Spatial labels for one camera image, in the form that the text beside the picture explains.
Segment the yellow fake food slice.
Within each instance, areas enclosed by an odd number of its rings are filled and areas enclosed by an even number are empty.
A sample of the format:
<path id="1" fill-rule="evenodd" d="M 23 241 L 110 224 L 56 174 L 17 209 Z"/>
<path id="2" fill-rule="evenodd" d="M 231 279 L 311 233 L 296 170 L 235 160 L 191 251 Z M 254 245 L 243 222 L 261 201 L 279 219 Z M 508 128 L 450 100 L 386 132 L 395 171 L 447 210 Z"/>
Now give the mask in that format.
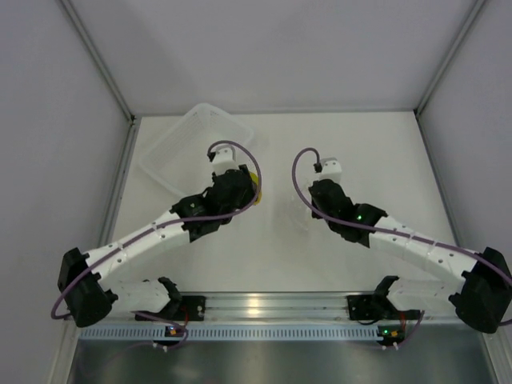
<path id="1" fill-rule="evenodd" d="M 260 203 L 260 201 L 262 199 L 262 191 L 261 191 L 261 185 L 260 185 L 260 178 L 254 172 L 250 172 L 250 178 L 251 178 L 253 189 L 254 189 L 254 196 L 255 196 L 254 206 L 256 206 L 257 204 Z"/>

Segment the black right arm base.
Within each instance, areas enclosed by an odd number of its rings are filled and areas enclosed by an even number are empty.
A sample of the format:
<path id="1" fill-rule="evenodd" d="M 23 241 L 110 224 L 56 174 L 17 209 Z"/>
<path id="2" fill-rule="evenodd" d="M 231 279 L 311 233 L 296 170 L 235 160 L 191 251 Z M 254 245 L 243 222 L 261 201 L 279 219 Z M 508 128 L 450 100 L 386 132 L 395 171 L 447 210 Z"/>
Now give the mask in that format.
<path id="1" fill-rule="evenodd" d="M 397 310 L 390 301 L 376 294 L 349 295 L 346 297 L 349 318 L 363 325 L 383 320 L 418 320 L 419 310 Z"/>

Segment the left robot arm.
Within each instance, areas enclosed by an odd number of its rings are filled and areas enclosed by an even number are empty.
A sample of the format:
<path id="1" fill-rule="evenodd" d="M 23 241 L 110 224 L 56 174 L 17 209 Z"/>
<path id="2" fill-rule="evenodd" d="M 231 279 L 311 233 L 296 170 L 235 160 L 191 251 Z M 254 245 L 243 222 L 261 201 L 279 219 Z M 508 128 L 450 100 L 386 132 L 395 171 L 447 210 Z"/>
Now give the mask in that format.
<path id="1" fill-rule="evenodd" d="M 173 321 L 182 295 L 168 277 L 128 282 L 136 268 L 216 232 L 261 196 L 261 177 L 240 165 L 213 174 L 211 186 L 177 203 L 151 224 L 106 246 L 67 251 L 58 276 L 58 301 L 79 328 L 109 315 L 132 313 L 139 321 Z"/>

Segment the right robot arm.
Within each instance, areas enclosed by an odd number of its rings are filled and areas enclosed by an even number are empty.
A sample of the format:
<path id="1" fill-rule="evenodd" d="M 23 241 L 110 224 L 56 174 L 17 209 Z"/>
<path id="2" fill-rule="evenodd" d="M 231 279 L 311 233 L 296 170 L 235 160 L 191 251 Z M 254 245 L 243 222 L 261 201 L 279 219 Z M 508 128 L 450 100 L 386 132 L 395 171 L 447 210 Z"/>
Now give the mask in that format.
<path id="1" fill-rule="evenodd" d="M 501 252 L 483 252 L 436 242 L 370 204 L 354 203 L 336 182 L 323 179 L 308 189 L 313 218 L 326 220 L 344 240 L 391 254 L 434 276 L 414 281 L 386 276 L 375 289 L 374 310 L 384 318 L 399 311 L 455 312 L 469 327 L 493 334 L 511 303 L 511 272 Z"/>

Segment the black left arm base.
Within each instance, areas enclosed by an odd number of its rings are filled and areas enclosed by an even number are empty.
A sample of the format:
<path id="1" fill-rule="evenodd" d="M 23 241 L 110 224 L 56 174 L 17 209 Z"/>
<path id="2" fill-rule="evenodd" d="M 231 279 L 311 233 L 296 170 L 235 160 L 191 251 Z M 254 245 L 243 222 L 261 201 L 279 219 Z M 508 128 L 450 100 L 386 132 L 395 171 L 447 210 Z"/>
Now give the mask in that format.
<path id="1" fill-rule="evenodd" d="M 134 318 L 136 321 L 202 322 L 205 309 L 205 296 L 185 294 L 180 299 L 171 299 L 159 312 L 143 311 L 143 315 L 136 314 Z"/>

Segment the clear zip top bag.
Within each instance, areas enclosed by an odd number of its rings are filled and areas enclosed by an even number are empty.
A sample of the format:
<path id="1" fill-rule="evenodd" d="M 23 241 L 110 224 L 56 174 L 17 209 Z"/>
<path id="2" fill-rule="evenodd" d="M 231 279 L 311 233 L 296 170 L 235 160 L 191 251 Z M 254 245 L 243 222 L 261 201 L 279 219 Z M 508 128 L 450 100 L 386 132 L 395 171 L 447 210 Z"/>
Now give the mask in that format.
<path id="1" fill-rule="evenodd" d="M 286 227 L 303 234 L 309 232 L 310 211 L 297 195 L 281 200 L 278 212 L 281 223 Z"/>

